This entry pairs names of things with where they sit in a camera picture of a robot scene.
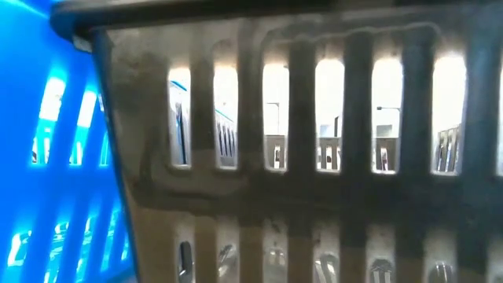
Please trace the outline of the black slotted plastic basket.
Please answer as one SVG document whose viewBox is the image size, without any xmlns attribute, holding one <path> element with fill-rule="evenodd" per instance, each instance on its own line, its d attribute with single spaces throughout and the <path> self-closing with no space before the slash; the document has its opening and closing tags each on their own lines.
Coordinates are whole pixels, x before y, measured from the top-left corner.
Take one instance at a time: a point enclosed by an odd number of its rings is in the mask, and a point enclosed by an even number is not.
<svg viewBox="0 0 503 283">
<path fill-rule="evenodd" d="M 503 283 L 503 0 L 62 0 L 50 25 L 94 57 L 140 282 Z"/>
</svg>

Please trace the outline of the blue slotted plastic basket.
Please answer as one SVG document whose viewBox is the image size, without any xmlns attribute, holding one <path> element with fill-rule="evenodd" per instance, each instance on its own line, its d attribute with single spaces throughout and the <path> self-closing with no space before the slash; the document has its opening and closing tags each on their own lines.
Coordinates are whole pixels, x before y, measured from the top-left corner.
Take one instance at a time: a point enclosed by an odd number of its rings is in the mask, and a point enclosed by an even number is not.
<svg viewBox="0 0 503 283">
<path fill-rule="evenodd" d="M 134 283 L 92 58 L 0 0 L 0 283 Z"/>
</svg>

